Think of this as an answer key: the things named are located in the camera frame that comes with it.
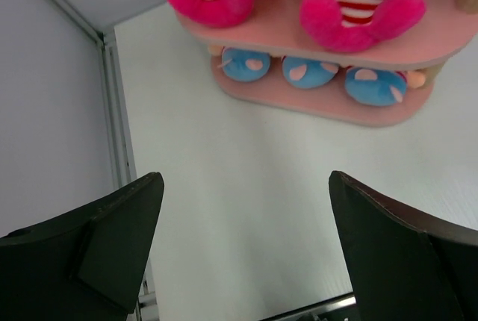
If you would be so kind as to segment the white pink-eared plush toy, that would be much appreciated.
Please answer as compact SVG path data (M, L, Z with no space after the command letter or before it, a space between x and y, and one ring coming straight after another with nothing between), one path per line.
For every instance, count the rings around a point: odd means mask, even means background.
M299 22L325 49L355 53L404 34L425 12L424 0L302 0Z

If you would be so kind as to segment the peach-faced boy plush doll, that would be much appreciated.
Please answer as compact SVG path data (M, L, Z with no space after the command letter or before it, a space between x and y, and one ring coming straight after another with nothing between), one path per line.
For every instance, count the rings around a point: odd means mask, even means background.
M340 66L321 60L285 56L282 58L282 74L292 86L312 89L329 83L338 73Z

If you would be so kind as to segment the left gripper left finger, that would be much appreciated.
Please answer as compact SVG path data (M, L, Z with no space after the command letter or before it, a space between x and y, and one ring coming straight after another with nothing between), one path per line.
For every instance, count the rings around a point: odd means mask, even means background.
M137 304L164 195L151 172L1 238L2 320L126 320Z

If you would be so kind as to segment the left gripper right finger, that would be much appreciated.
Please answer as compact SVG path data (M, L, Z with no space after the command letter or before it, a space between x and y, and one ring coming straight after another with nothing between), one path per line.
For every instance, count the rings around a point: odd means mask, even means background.
M362 320L476 320L477 231L344 172L329 195Z

